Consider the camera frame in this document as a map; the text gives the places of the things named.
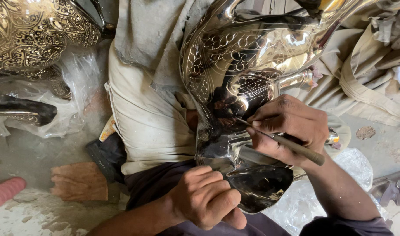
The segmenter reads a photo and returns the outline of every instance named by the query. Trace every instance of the plastic bag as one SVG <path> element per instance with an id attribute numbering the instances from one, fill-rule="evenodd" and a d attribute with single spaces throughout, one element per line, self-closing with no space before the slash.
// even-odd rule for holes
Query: plastic bag
<path id="1" fill-rule="evenodd" d="M 356 148 L 346 148 L 334 161 L 344 169 L 365 191 L 372 187 L 373 169 L 367 158 Z M 386 210 L 371 196 L 381 216 L 386 220 Z M 305 224 L 316 216 L 327 216 L 319 203 L 309 180 L 292 183 L 286 193 L 272 207 L 262 211 L 292 236 L 299 235 Z"/>
<path id="2" fill-rule="evenodd" d="M 22 81 L 14 77 L 0 78 L 0 94 L 39 101 L 57 107 L 57 115 L 54 120 L 50 124 L 40 127 L 0 117 L 0 136 L 10 134 L 4 125 L 26 130 L 43 138 L 64 137 L 66 134 L 82 130 L 85 124 L 83 110 L 102 83 L 102 69 L 98 66 L 96 55 L 95 47 L 69 46 L 63 52 L 57 65 L 71 90 L 70 101 L 54 96 L 44 82 Z"/>

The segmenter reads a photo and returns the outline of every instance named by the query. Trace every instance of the wooden tool handle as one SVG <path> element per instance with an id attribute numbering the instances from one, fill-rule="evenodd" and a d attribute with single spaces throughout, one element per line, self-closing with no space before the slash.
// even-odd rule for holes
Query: wooden tool handle
<path id="1" fill-rule="evenodd" d="M 275 141 L 285 145 L 286 147 L 290 148 L 290 150 L 305 156 L 306 158 L 308 158 L 313 163 L 315 163 L 319 166 L 323 165 L 323 163 L 325 162 L 325 157 L 323 155 L 321 155 L 317 152 L 314 152 L 308 148 L 305 148 L 304 146 L 301 146 L 295 142 L 292 142 L 285 137 L 282 137 L 278 134 L 274 134 L 273 139 Z"/>

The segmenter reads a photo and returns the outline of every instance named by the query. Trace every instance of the pink object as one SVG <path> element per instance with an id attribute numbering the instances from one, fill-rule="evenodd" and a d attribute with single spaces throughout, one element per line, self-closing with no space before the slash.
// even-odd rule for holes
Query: pink object
<path id="1" fill-rule="evenodd" d="M 27 182 L 21 177 L 14 177 L 0 184 L 0 206 L 25 189 Z"/>

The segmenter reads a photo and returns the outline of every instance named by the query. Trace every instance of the forearm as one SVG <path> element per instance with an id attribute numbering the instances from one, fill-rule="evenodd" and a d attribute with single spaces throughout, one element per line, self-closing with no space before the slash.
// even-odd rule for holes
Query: forearm
<path id="1" fill-rule="evenodd" d="M 156 201 L 114 216 L 92 229 L 87 235 L 156 235 L 182 222 L 183 220 L 173 214 L 172 201 L 165 195 Z"/>
<path id="2" fill-rule="evenodd" d="M 329 216 L 349 220 L 371 220 L 380 217 L 376 205 L 360 186 L 328 155 L 323 166 L 307 163 L 315 194 Z"/>

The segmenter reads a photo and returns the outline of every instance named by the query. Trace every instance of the gray sleeve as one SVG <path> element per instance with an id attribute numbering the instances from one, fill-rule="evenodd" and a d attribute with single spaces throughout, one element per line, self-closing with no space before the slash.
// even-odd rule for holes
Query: gray sleeve
<path id="1" fill-rule="evenodd" d="M 393 236 L 383 218 L 369 221 L 347 220 L 339 217 L 315 217 L 305 225 L 300 236 L 308 235 Z"/>

